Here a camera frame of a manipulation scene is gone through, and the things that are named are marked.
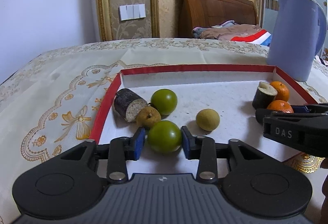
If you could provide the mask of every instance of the white switch panel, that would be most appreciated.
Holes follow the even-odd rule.
[[[145,4],[120,6],[119,11],[121,20],[133,20],[146,17]]]

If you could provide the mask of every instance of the gray gripper base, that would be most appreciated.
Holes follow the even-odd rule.
[[[133,180],[108,188],[93,208],[69,219],[42,220],[27,215],[15,224],[309,224],[303,215],[265,220],[240,212],[214,185],[192,174],[134,174]]]

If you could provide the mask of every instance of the tablecloth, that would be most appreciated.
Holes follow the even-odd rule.
[[[41,54],[0,85],[0,224],[19,216],[11,195],[24,171],[89,137],[107,88],[122,68],[176,64],[266,64],[267,47],[202,39],[132,39]],[[328,99],[328,69],[314,60],[300,83]],[[327,171],[307,173],[314,189],[306,211],[317,222]]]

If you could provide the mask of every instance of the kettle handle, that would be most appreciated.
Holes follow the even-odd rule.
[[[317,46],[315,48],[315,54],[316,55],[319,53],[319,51],[321,50],[321,48],[323,46],[323,43],[326,39],[326,32],[327,32],[327,19],[326,19],[326,16],[325,16],[323,10],[320,7],[318,7],[318,10],[319,10],[318,21],[319,21],[320,28],[319,28],[319,37],[318,37],[318,41],[317,41]]]

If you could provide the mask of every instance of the orange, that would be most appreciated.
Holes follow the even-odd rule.
[[[282,112],[285,112],[285,113],[294,113],[294,110],[291,107],[291,105],[288,104],[286,101],[283,101],[283,100],[272,101],[268,105],[267,109],[282,111]]]
[[[278,92],[275,100],[283,100],[283,101],[288,101],[289,99],[289,90],[286,85],[284,85],[282,82],[279,81],[274,81],[270,83],[273,88],[275,88]]]

